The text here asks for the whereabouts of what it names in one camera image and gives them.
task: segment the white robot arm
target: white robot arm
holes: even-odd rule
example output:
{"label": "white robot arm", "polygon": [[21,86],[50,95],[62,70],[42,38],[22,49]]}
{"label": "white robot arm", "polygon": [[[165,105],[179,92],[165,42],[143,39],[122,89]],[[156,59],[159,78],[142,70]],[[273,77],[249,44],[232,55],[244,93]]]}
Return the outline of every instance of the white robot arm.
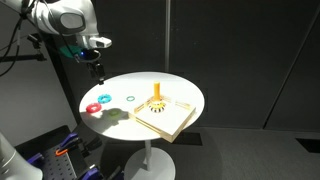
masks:
{"label": "white robot arm", "polygon": [[18,13],[31,6],[28,18],[49,34],[75,35],[80,47],[91,50],[107,48],[111,40],[99,37],[91,0],[60,0],[46,4],[38,0],[5,0],[1,3]]}

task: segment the toy ring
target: toy ring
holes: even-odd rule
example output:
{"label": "toy ring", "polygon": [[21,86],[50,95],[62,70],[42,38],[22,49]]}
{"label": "toy ring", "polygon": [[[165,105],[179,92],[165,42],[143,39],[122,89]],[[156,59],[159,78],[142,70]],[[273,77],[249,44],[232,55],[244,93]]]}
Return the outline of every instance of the toy ring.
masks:
{"label": "toy ring", "polygon": [[99,103],[92,103],[92,104],[89,104],[86,108],[86,111],[88,113],[95,113],[95,112],[98,112],[101,110],[101,104]]}
{"label": "toy ring", "polygon": [[103,94],[103,95],[99,96],[98,102],[99,102],[100,104],[104,104],[104,103],[110,102],[111,99],[112,99],[112,98],[111,98],[111,96],[110,96],[109,94]]}
{"label": "toy ring", "polygon": [[127,97],[127,101],[134,101],[134,100],[135,100],[134,96],[128,96]]}
{"label": "toy ring", "polygon": [[115,117],[115,116],[117,116],[117,115],[119,115],[120,114],[120,110],[119,109],[112,109],[112,110],[110,110],[110,112],[108,113],[111,117]]}

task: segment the white base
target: white base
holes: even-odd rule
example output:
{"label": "white base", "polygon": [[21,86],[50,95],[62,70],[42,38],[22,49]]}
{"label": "white base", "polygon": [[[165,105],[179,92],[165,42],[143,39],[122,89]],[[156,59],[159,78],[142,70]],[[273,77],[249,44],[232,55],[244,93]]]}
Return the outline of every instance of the white base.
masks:
{"label": "white base", "polygon": [[124,168],[125,180],[174,180],[176,168],[168,153],[159,149],[151,148],[149,163],[150,171],[147,170],[146,149],[134,153]]}

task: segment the black cable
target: black cable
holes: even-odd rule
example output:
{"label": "black cable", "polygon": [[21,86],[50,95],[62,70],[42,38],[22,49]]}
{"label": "black cable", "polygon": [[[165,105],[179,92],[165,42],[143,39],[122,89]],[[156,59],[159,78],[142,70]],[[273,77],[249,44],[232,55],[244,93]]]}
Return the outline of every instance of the black cable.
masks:
{"label": "black cable", "polygon": [[[30,22],[30,24],[31,24],[33,27],[36,28],[37,33],[38,33],[39,36],[40,36],[40,39],[41,39],[43,42],[46,43],[47,40],[48,40],[48,38],[44,38],[44,37],[43,37],[43,35],[42,35],[42,33],[41,33],[41,31],[40,31],[40,29],[39,29],[38,26],[36,26],[36,25],[35,25],[32,21],[30,21],[30,20],[29,20],[29,22]],[[64,55],[64,54],[62,54],[60,51],[58,51],[56,48],[52,47],[52,46],[50,45],[50,43],[46,43],[46,48],[47,48],[47,49],[50,49],[51,51],[53,51],[53,52],[56,53],[56,54]]]}
{"label": "black cable", "polygon": [[[32,1],[31,5],[26,9],[25,13],[29,13],[29,12],[30,12],[31,8],[33,8],[33,5],[34,5],[34,2],[35,2],[35,1],[36,1],[36,0],[33,0],[33,1]],[[7,70],[5,70],[3,73],[0,74],[0,77],[2,77],[2,76],[4,76],[5,74],[7,74],[7,73],[12,69],[12,67],[14,66],[14,64],[16,63],[16,61],[17,61],[17,59],[18,59],[19,50],[20,50],[20,39],[21,39],[21,37],[20,37],[20,30],[21,30],[22,21],[23,21],[23,19],[24,19],[25,17],[26,17],[26,14],[20,14],[20,18],[19,18],[16,26],[14,27],[14,30],[13,30],[13,33],[12,33],[12,36],[11,36],[11,39],[10,39],[10,43],[9,43],[9,45],[7,46],[7,47],[8,47],[8,48],[7,48],[7,51],[5,52],[4,56],[2,56],[1,59],[0,59],[0,63],[1,63],[1,62],[3,62],[3,61],[7,58],[8,53],[10,52],[11,46],[12,46],[12,44],[13,44],[13,38],[14,38],[14,36],[16,35],[17,30],[19,30],[19,31],[18,31],[17,49],[16,49],[15,58],[14,58],[14,60],[12,61],[11,65],[9,66],[9,68],[8,68]]]}
{"label": "black cable", "polygon": [[13,42],[14,36],[16,35],[16,32],[17,32],[19,26],[21,25],[21,22],[22,22],[22,18],[19,18],[17,24],[16,24],[15,27],[14,27],[13,33],[12,33],[12,35],[11,35],[11,39],[10,39],[10,42],[9,42],[9,44],[8,44],[7,51],[6,51],[6,52],[4,53],[4,55],[1,57],[0,63],[2,63],[2,62],[7,58],[8,53],[10,52],[11,46],[12,46],[12,44],[13,44],[12,42]]}
{"label": "black cable", "polygon": [[17,23],[17,29],[15,29],[15,31],[13,32],[13,34],[16,34],[17,30],[18,30],[18,43],[17,43],[17,49],[16,49],[16,55],[15,55],[15,58],[14,60],[12,61],[11,65],[9,66],[9,68],[7,70],[5,70],[3,73],[0,74],[0,77],[4,76],[5,74],[7,74],[11,69],[12,67],[14,66],[14,64],[16,63],[17,59],[18,59],[18,55],[19,55],[19,50],[20,50],[20,29],[21,29],[21,24],[22,24],[22,18],[20,18],[18,20],[18,23]]}
{"label": "black cable", "polygon": [[[24,35],[24,36],[21,36],[21,38],[20,39],[24,39],[24,38],[26,38],[26,37],[28,37],[28,35]],[[15,39],[14,41],[12,41],[12,45],[14,44],[14,43],[16,43],[18,40],[17,39]],[[6,45],[6,46],[4,46],[4,47],[2,47],[2,48],[0,48],[0,52],[1,51],[3,51],[3,50],[5,50],[7,47],[9,47],[9,45],[10,44],[8,44],[8,45]]]}

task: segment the teal ring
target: teal ring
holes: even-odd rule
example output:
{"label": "teal ring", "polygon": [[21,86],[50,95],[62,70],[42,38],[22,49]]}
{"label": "teal ring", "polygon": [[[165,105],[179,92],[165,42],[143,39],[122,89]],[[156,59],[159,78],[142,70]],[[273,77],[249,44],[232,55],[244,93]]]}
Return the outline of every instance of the teal ring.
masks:
{"label": "teal ring", "polygon": [[127,101],[130,101],[130,102],[131,102],[131,101],[134,101],[134,100],[135,100],[135,97],[134,97],[134,96],[128,96],[128,97],[127,97]]}
{"label": "teal ring", "polygon": [[103,94],[103,95],[99,96],[98,102],[99,102],[100,104],[105,104],[105,103],[110,102],[111,99],[112,99],[112,98],[111,98],[111,96],[110,96],[109,94]]}

